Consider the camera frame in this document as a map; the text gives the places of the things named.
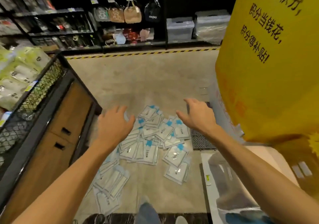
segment black metal mesh basket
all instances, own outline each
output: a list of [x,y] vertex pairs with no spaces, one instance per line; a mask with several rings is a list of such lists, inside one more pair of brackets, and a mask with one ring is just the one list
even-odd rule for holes
[[2,164],[6,165],[6,161],[12,155],[10,153],[23,142],[44,106],[44,99],[50,94],[63,72],[64,67],[56,55],[39,74],[34,87],[22,95],[0,128],[0,156],[4,159]]

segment black cabinet handle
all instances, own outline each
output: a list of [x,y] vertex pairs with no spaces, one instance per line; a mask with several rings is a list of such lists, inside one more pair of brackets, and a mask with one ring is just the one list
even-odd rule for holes
[[61,144],[59,144],[59,143],[57,143],[57,142],[54,144],[54,146],[55,146],[56,148],[60,149],[60,150],[64,150],[64,149],[65,149],[65,146],[63,146],[63,145],[61,145]]
[[66,129],[65,127],[62,127],[61,132],[63,132],[64,134],[66,134],[68,136],[71,135],[71,132],[68,129]]

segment hand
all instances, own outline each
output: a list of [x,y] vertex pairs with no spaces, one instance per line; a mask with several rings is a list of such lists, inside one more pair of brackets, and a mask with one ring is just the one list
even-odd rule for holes
[[196,99],[184,99],[189,105],[189,114],[176,111],[178,117],[189,128],[195,129],[205,136],[217,133],[221,128],[216,124],[215,115],[205,102]]
[[113,151],[133,129],[134,115],[125,121],[124,112],[127,106],[115,106],[98,118],[98,137],[92,144],[99,151]]

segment brown bag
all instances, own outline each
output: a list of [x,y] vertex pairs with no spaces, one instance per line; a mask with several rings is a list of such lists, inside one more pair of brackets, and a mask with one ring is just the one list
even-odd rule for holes
[[124,12],[123,9],[119,8],[110,8],[107,10],[108,15],[110,17],[110,21],[117,22],[117,23],[124,23]]
[[134,5],[132,1],[132,6],[130,2],[128,2],[126,8],[124,9],[124,18],[126,23],[139,23],[142,21],[142,13],[141,10]]

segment beige floor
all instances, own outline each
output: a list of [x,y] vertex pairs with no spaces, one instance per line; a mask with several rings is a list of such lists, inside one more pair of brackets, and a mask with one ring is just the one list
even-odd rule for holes
[[[183,98],[208,101],[207,87],[214,70],[218,51],[135,55],[112,58],[69,60],[103,109],[114,104],[128,106],[128,113],[137,116],[146,105],[155,104],[165,117],[179,109],[186,112]],[[193,151],[189,177],[182,186],[163,175],[167,164],[160,150],[157,166],[126,163],[130,179],[122,192],[122,205],[116,212],[136,213],[137,200],[147,195],[158,213],[207,212],[199,165],[199,151]],[[76,214],[82,223],[89,214],[97,213],[93,192],[83,199]]]

